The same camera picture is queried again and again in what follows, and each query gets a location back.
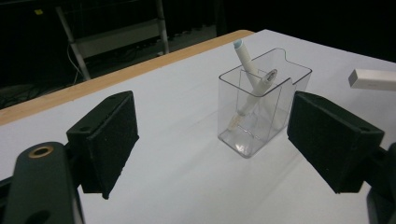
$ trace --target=transparent plastic box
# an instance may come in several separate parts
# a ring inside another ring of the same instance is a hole
[[[272,49],[252,60],[259,76],[246,72],[243,66],[219,76],[218,138],[244,158],[263,148],[289,122],[294,93],[304,91],[312,70],[286,60],[286,51]],[[257,82],[276,69],[274,83],[264,94],[252,94],[251,79]],[[238,110],[256,99],[254,107],[237,125],[230,124]]]

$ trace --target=table surface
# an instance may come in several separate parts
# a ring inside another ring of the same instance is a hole
[[[219,75],[281,48],[313,70],[306,91],[321,95],[396,141],[396,92],[355,90],[355,68],[396,71],[390,63],[263,30],[239,31],[0,111],[0,178],[33,145],[65,144],[65,132],[107,96],[133,91],[140,139],[105,201],[80,197],[87,223],[368,223],[360,193],[334,194],[288,140],[286,130],[244,159],[217,138]]]

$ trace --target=screw hole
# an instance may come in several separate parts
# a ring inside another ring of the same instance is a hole
[[[47,210],[43,210],[29,216],[25,224],[42,224],[42,223],[46,223],[49,218],[50,218],[50,212]]]
[[[38,147],[29,153],[29,157],[32,159],[45,157],[49,155],[52,151],[53,151],[53,147],[51,146]]]

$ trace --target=wooden table edge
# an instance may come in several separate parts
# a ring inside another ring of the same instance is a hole
[[[55,91],[18,105],[4,108],[0,110],[0,125],[76,100],[77,98],[113,86],[127,79],[143,75],[154,69],[166,66],[170,63],[175,63],[252,34],[254,33],[248,30],[239,30],[227,35],[218,36],[205,42],[165,54],[158,58],[138,63],[119,71],[79,83],[75,86]]]

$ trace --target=white marker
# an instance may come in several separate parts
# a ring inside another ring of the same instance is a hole
[[[246,116],[251,109],[257,104],[257,102],[261,99],[261,96],[265,94],[268,89],[270,89],[271,85],[273,84],[275,77],[276,77],[277,70],[274,69],[271,72],[269,72],[265,77],[263,77],[260,82],[253,88],[253,91],[251,94],[247,97],[247,101],[245,104],[238,109],[237,114],[233,116],[233,118],[230,121],[230,124],[228,125],[228,130],[232,131],[234,130],[238,124],[241,122],[244,116]]]
[[[242,66],[246,72],[258,77],[259,69],[254,65],[253,61],[251,61],[250,55],[248,54],[248,50],[245,47],[242,39],[237,39],[233,42],[233,47],[235,48],[236,54],[238,55],[239,60],[241,61]],[[247,75],[248,80],[252,87],[255,87],[258,83],[257,79],[252,75]]]

